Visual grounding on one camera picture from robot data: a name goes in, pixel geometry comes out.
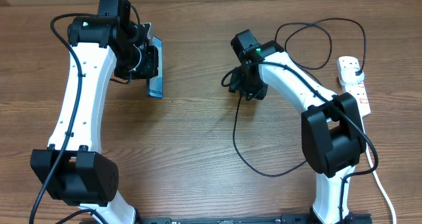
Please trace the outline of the Samsung Galaxy smartphone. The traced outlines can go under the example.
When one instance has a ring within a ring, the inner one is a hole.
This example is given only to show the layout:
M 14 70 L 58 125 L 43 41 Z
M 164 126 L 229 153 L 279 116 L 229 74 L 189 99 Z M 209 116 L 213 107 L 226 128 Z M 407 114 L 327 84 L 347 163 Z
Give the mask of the Samsung Galaxy smartphone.
M 163 80 L 163 52 L 161 39 L 154 36 L 152 38 L 152 53 L 154 75 L 147 80 L 148 96 L 162 99 L 164 96 L 164 80 Z

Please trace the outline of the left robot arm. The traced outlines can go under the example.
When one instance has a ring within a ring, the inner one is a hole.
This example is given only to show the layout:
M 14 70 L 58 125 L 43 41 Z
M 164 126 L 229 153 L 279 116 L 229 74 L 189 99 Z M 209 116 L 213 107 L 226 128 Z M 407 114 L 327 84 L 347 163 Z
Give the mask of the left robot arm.
M 151 23 L 131 20 L 129 0 L 100 0 L 96 14 L 74 13 L 61 38 L 69 77 L 61 112 L 47 148 L 34 150 L 30 166 L 49 194 L 98 223 L 140 223 L 139 211 L 119 193 L 116 163 L 102 154 L 101 125 L 110 82 L 146 81 L 162 98 L 163 45 Z

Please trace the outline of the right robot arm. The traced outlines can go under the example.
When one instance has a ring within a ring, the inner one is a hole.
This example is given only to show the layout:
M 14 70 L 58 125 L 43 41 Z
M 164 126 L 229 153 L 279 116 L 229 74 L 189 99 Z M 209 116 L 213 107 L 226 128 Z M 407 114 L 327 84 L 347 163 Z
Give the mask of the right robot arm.
M 247 101 L 262 100 L 267 89 L 279 92 L 301 116 L 305 161 L 316 172 L 316 198 L 308 223 L 370 223 L 347 206 L 349 182 L 369 145 L 356 99 L 318 84 L 293 64 L 275 41 L 258 43 L 250 30 L 235 35 L 231 48 L 241 66 L 227 73 L 229 92 Z

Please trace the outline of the white charger plug adapter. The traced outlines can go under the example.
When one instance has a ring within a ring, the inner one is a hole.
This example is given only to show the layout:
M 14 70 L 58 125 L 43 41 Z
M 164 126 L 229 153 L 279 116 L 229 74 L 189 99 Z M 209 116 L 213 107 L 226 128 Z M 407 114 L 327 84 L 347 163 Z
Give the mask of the white charger plug adapter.
M 339 72 L 339 80 L 342 86 L 350 86 L 352 84 L 358 84 L 363 82 L 365 79 L 364 72 L 357 74 L 359 70 L 355 68 L 341 68 Z

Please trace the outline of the white power strip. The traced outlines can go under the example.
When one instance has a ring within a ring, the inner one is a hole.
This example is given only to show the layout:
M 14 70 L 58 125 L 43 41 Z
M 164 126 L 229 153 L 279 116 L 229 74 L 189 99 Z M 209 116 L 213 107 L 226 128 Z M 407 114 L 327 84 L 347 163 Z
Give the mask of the white power strip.
M 360 70 L 358 59 L 352 56 L 339 57 L 336 61 L 336 65 L 338 68 L 338 78 L 341 68 L 355 68 L 356 70 Z M 350 93 L 356 99 L 361 117 L 365 117 L 371 113 L 364 81 L 358 84 L 352 84 L 350 86 L 342 86 L 342 91 L 344 93 Z

